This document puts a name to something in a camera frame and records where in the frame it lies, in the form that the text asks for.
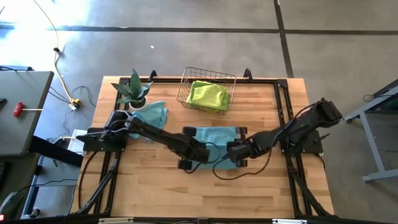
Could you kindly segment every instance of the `green towel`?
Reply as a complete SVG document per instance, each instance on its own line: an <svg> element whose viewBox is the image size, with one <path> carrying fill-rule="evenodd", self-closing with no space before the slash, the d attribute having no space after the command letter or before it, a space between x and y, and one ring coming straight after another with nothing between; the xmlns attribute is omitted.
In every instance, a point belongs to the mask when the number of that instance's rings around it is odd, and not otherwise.
<svg viewBox="0 0 398 224"><path fill-rule="evenodd" d="M228 100L229 93L225 87L203 81L194 81L187 103L227 110Z"/></svg>

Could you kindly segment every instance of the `light blue cloth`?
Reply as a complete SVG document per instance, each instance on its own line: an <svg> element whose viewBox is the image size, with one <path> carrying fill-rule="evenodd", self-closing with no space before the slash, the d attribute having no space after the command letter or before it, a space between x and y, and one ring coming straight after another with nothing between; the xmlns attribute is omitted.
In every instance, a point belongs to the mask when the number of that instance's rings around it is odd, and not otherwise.
<svg viewBox="0 0 398 224"><path fill-rule="evenodd" d="M162 129L167 120L167 108L164 108L165 102L158 101L147 105L144 109L134 111L132 116L139 118L141 121ZM139 139L139 134L129 134L133 139Z"/></svg>
<svg viewBox="0 0 398 224"><path fill-rule="evenodd" d="M200 142L212 142L214 143L221 152L220 158L217 160L221 160L223 155L226 154L226 143L234 141L239 138L238 134L236 134L236 127L197 127L197 134L194 138ZM206 147L210 150L209 161L214 161L218 155L219 151L212 144L206 144ZM196 167L198 164L197 161L192 161L192 167ZM202 164L198 167L198 169L212 169L214 163L212 164ZM220 162L216 169L236 169L236 165L231 162L230 159L227 159L223 162Z"/></svg>

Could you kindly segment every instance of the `wooden table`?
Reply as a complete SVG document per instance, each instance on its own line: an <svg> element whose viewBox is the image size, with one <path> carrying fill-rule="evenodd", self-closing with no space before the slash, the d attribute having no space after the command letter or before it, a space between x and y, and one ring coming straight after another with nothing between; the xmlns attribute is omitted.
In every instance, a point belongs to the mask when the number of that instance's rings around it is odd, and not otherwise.
<svg viewBox="0 0 398 224"><path fill-rule="evenodd" d="M116 90L110 83L120 77L104 77L93 119L93 127L102 128L113 111ZM287 79L294 114L308 105L304 80ZM180 133L184 126L245 126L248 135L279 127L272 85L236 84L231 111L226 115L184 108L177 100L179 83L153 83L148 101L164 100L169 116L164 127ZM103 152L89 163L81 186L84 204L98 185ZM89 155L85 156L82 167ZM247 168L219 170L219 175L234 177L257 171L267 156L249 160ZM292 199L285 157L279 147L273 149L267 168L258 175L237 180L217 179L211 170L186 174L176 168L178 157L164 145L130 140L122 153L111 215L129 217L218 217L218 218L292 218ZM326 211L333 213L325 171L319 158L304 154L303 163L309 189ZM103 206L108 190L104 191ZM302 193L298 190L304 211ZM71 212L77 210L77 190Z"/></svg>

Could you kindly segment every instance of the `concrete floor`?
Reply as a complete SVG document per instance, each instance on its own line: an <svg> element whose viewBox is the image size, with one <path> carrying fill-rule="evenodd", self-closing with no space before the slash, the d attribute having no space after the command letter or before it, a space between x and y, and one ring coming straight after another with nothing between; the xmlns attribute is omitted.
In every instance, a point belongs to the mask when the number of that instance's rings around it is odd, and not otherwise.
<svg viewBox="0 0 398 224"><path fill-rule="evenodd" d="M56 26L218 27L277 29L272 0L38 0ZM286 29L398 30L398 2L394 0L281 0ZM0 30L0 64L28 65L54 70L55 33L41 28L48 21L34 4L9 1L0 22L17 22L14 30ZM286 78L279 34L75 32L61 31L63 57L58 67L70 90L86 85L96 101L104 75L180 75L187 66L255 77ZM343 114L365 104L362 96L395 80L398 35L287 35L294 76L304 78L310 101L333 100ZM62 92L59 79L52 86ZM75 97L87 102L86 92ZM72 113L67 128L86 129L86 116ZM65 132L61 124L68 106L49 95L36 135ZM321 130L326 174L337 215L345 218L396 222L398 180L364 184L361 176L377 171L361 124L340 123ZM383 155L386 166L397 168L396 154Z"/></svg>

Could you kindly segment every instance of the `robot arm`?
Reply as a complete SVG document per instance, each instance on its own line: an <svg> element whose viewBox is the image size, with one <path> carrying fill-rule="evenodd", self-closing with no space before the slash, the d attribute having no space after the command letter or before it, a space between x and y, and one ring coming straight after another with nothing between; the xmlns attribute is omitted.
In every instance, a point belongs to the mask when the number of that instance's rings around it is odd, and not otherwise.
<svg viewBox="0 0 398 224"><path fill-rule="evenodd" d="M113 111L105 124L103 132L88 133L76 138L92 147L104 149L104 151L115 151L117 148L126 146L126 138L129 133L140 134L156 142L166 145L178 156L203 164L208 163L210 151L202 142L198 142L192 135L176 133L172 134L156 128L139 118L131 116L131 113L123 110Z"/></svg>
<svg viewBox="0 0 398 224"><path fill-rule="evenodd" d="M289 145L300 144L305 138L319 127L329 128L339 123L341 113L332 101L322 98L308 106L309 110L291 122L272 131L261 131L244 141L235 141L228 148L228 155L232 162L247 157L257 158L266 154L280 140L289 139Z"/></svg>

